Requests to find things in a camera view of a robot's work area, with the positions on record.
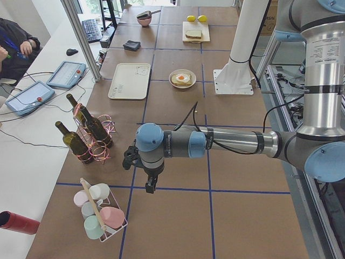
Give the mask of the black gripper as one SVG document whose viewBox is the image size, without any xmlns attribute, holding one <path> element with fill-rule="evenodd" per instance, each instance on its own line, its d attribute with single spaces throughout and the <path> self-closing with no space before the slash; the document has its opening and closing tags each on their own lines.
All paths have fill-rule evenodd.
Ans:
<svg viewBox="0 0 345 259">
<path fill-rule="evenodd" d="M 148 181 L 145 184 L 146 192 L 154 194 L 158 176 L 164 170 L 164 159 L 155 162 L 148 162 L 142 159 L 143 169 L 148 175 Z"/>
</svg>

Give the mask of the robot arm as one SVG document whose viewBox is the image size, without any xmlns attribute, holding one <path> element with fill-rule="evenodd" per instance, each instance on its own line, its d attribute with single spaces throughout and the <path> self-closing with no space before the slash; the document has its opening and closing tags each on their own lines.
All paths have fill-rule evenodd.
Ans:
<svg viewBox="0 0 345 259">
<path fill-rule="evenodd" d="M 276 31 L 281 40 L 306 42 L 303 123 L 296 132 L 255 132 L 179 124 L 163 130 L 141 125 L 125 169 L 136 166 L 148 176 L 148 193 L 156 189 L 166 158 L 200 158 L 223 148 L 238 154 L 265 154 L 288 162 L 322 182 L 344 178 L 344 1 L 279 1 Z"/>
</svg>

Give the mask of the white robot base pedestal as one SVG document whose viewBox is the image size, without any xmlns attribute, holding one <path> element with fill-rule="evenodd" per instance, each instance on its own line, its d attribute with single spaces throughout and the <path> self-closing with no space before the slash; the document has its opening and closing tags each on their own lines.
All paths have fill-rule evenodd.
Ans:
<svg viewBox="0 0 345 259">
<path fill-rule="evenodd" d="M 213 71 L 216 94 L 253 94 L 249 63 L 269 6 L 269 0 L 243 2 L 229 61 Z"/>
</svg>

